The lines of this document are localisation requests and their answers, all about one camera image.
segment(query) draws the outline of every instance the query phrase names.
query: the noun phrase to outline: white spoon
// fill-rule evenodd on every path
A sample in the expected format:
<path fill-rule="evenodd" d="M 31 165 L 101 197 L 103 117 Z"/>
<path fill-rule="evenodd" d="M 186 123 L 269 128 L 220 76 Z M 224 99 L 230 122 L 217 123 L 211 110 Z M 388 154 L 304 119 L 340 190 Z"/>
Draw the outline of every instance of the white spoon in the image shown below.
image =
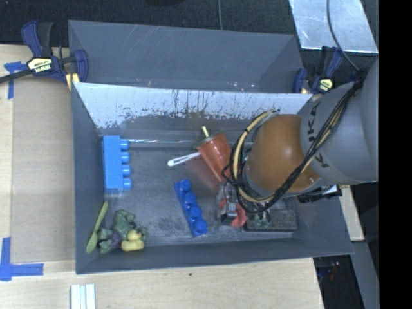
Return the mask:
<path fill-rule="evenodd" d="M 178 157 L 178 158 L 169 160 L 169 161 L 167 162 L 167 165 L 170 166 L 170 167 L 172 167 L 172 166 L 175 166 L 175 165 L 184 163 L 184 162 L 186 162 L 186 161 L 188 161 L 188 160 L 190 160 L 190 159 L 196 158 L 197 156 L 200 156 L 200 152 L 199 152 L 199 151 L 198 151 L 198 152 L 195 152 L 195 153 L 188 154 L 188 155 L 186 155 L 186 156 L 181 156 L 181 157 Z"/>

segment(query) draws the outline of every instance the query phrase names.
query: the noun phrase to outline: yellow rubber duck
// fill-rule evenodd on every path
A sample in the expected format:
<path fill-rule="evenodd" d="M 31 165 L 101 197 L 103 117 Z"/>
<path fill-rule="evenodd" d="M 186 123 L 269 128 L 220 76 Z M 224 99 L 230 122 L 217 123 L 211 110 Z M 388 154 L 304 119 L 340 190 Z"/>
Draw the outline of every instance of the yellow rubber duck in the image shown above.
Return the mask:
<path fill-rule="evenodd" d="M 124 252 L 133 252 L 136 250 L 142 250 L 144 248 L 144 242 L 141 240 L 142 233 L 136 230 L 130 230 L 127 233 L 127 240 L 122 241 L 121 247 Z"/>

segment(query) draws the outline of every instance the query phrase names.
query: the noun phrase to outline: blue tape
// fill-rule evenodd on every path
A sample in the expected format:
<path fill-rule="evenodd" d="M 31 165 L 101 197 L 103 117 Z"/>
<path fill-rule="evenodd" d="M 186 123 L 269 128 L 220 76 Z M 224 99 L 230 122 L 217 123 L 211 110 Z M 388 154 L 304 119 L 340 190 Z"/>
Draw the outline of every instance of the blue tape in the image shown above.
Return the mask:
<path fill-rule="evenodd" d="M 44 263 L 26 263 L 14 265 L 10 263 L 10 237 L 3 238 L 1 247 L 0 281 L 11 281 L 17 276 L 42 276 Z"/>
<path fill-rule="evenodd" d="M 10 73 L 14 73 L 17 71 L 24 71 L 27 69 L 27 66 L 21 62 L 11 62 L 5 64 L 5 69 Z M 7 99 L 10 100 L 14 96 L 14 82 L 10 80 L 8 83 L 8 94 Z"/>

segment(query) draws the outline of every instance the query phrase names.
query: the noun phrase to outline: black carpet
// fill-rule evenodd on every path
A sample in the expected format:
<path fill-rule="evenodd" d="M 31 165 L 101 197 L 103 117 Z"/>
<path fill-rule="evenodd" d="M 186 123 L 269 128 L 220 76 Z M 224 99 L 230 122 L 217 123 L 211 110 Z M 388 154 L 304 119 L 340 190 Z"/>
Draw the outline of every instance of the black carpet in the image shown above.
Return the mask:
<path fill-rule="evenodd" d="M 361 0 L 379 48 L 379 0 Z M 20 29 L 28 21 L 51 21 L 52 46 L 68 46 L 68 20 L 135 23 L 242 32 L 294 34 L 288 0 L 0 0 L 0 43 L 22 44 Z M 377 56 L 349 53 L 353 62 L 369 69 Z M 301 50 L 303 64 L 311 70 L 320 52 Z M 352 72 L 343 61 L 335 84 L 346 83 Z M 350 263 L 345 257 L 333 281 L 323 282 L 326 309 L 363 308 Z"/>

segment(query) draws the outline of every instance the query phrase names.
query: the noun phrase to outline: orange cup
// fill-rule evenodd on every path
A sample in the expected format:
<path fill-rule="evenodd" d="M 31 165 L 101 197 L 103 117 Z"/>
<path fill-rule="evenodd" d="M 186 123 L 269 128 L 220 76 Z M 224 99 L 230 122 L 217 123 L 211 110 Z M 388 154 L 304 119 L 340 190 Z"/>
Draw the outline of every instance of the orange cup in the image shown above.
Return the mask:
<path fill-rule="evenodd" d="M 225 181 L 222 170 L 228 166 L 232 154 L 232 148 L 227 142 L 225 133 L 220 131 L 208 136 L 196 146 L 196 149 L 200 152 L 213 175 L 219 181 Z M 227 178 L 230 178 L 230 168 L 227 168 L 224 174 Z"/>

